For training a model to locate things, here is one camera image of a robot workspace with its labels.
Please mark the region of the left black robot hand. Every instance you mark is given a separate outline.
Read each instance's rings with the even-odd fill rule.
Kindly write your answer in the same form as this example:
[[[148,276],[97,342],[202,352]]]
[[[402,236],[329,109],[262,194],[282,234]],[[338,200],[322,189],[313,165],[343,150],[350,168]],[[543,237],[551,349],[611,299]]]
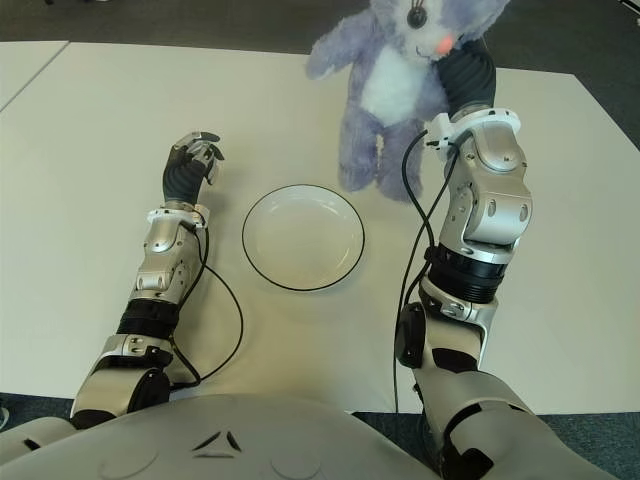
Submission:
[[[196,131],[171,147],[162,176],[165,202],[197,203],[202,182],[212,185],[218,164],[224,160],[219,141],[214,133]]]

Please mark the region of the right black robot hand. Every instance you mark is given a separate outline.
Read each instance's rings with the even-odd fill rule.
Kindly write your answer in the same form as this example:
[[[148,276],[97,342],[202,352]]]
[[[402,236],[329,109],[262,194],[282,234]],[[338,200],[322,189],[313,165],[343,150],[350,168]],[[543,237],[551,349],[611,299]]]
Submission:
[[[450,118],[494,106],[496,66],[483,39],[468,41],[436,62]]]

